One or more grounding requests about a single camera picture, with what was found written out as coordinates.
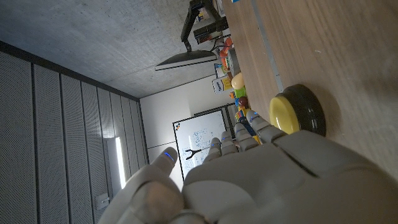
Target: red object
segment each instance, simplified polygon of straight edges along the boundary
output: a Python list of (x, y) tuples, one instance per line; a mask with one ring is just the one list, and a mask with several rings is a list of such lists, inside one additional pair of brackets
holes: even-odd
[(226, 69), (229, 70), (228, 64), (226, 63), (226, 59), (228, 58), (228, 50), (232, 47), (232, 39), (228, 37), (224, 43), (225, 47), (220, 51), (221, 62), (225, 66)]
[(239, 98), (238, 103), (240, 106), (247, 108), (249, 106), (249, 101), (248, 98), (245, 96), (242, 96)]

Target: green object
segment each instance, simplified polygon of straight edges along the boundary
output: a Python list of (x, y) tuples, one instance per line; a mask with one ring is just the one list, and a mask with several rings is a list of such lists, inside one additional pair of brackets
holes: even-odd
[(234, 90), (235, 92), (235, 97), (240, 98), (242, 96), (246, 96), (246, 88), (243, 87), (242, 89)]

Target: concrete ceiling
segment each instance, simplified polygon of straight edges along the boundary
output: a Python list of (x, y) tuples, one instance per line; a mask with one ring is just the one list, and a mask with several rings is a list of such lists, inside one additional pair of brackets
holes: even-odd
[[(0, 2), (0, 40), (142, 98), (214, 74), (214, 62), (156, 72), (185, 52), (189, 0)], [(212, 47), (197, 45), (193, 50)]]

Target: robot finger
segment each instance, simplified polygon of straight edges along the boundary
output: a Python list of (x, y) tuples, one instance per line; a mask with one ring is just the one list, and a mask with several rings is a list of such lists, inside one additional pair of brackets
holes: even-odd
[(270, 125), (266, 120), (264, 120), (257, 112), (250, 110), (246, 113), (246, 118), (249, 124), (252, 126), (254, 131), (259, 136), (262, 143), (271, 143), (276, 139), (285, 136), (286, 133), (280, 129)]
[(213, 159), (217, 159), (221, 156), (221, 142), (218, 138), (213, 138), (210, 143), (209, 154), (203, 163), (210, 162)]
[(231, 136), (228, 132), (223, 132), (221, 134), (221, 154), (222, 156), (238, 152)]
[(239, 146), (241, 147), (242, 151), (247, 151), (259, 145), (257, 141), (252, 138), (252, 136), (249, 134), (243, 124), (236, 124), (234, 130), (236, 140), (238, 140)]

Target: whiteboard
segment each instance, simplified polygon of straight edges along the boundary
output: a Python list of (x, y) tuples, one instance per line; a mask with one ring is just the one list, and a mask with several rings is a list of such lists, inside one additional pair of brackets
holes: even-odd
[[(185, 179), (188, 172), (202, 164), (209, 153), (210, 142), (213, 138), (221, 139), (221, 133), (226, 131), (222, 111), (215, 111), (201, 116), (188, 118), (173, 123), (177, 151), (180, 158), (182, 178)], [(197, 152), (191, 159), (192, 152)]]

